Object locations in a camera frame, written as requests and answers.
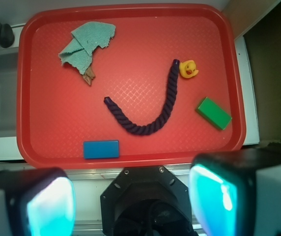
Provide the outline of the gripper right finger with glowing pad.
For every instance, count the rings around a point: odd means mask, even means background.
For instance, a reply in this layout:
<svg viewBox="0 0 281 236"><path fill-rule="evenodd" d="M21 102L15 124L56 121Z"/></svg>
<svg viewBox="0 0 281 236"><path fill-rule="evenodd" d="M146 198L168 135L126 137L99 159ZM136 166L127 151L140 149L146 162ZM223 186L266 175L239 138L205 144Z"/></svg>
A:
<svg viewBox="0 0 281 236"><path fill-rule="evenodd" d="M281 148L199 154L188 187L208 236L281 236Z"/></svg>

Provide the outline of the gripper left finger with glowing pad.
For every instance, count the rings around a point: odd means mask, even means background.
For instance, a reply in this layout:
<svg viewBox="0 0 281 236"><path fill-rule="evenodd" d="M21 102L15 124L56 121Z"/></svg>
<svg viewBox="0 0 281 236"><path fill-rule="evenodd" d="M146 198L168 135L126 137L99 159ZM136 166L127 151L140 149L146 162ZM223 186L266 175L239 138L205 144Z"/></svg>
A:
<svg viewBox="0 0 281 236"><path fill-rule="evenodd" d="M72 181L60 168L0 171L0 236L70 236Z"/></svg>

